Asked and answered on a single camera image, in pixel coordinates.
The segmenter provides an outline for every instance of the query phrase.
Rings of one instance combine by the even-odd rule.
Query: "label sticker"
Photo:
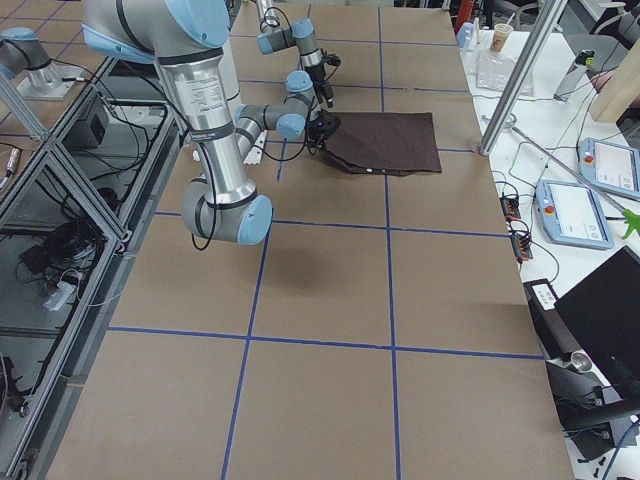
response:
[[[538,297],[538,301],[542,305],[542,308],[545,310],[553,310],[556,306],[556,297],[553,296],[553,293],[549,289],[549,286],[546,284],[543,285],[534,285],[533,293]]]
[[[224,93],[217,75],[204,80],[179,80],[176,81],[176,88],[187,115],[206,115],[224,108]]]

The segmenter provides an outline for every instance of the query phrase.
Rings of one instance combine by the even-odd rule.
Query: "computer monitor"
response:
[[[623,247],[555,305],[623,398],[640,398],[640,257]]]

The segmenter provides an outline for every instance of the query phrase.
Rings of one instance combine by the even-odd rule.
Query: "plastic cup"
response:
[[[507,38],[511,32],[513,32],[513,27],[511,25],[507,25],[506,23],[498,23],[493,26],[493,40],[491,40],[491,51],[499,52],[504,47],[504,44],[507,42]]]

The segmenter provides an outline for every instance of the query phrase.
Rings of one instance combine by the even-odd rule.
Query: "red object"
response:
[[[458,31],[462,28],[464,22],[468,22],[471,18],[471,12],[473,12],[473,6],[476,4],[476,0],[463,0],[458,9],[458,18],[456,18],[456,24],[453,27],[453,32],[457,35]]]

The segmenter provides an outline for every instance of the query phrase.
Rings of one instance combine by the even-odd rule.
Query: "blue cable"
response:
[[[613,462],[615,462],[616,457],[618,456],[618,452],[620,452],[620,449],[624,445],[624,441],[627,439],[627,435],[631,433],[631,431],[633,430],[633,427],[637,427],[638,425],[640,425],[640,418],[635,422],[633,422],[631,425],[629,425],[629,428],[627,428],[627,431],[624,432],[624,435],[622,435],[622,438],[618,442],[618,445],[616,446],[616,449],[613,452],[613,456],[609,461],[609,465],[607,465],[607,469],[605,470],[604,475],[602,476],[602,480],[607,480],[607,475],[609,475],[609,471],[611,470],[611,467],[613,467]]]

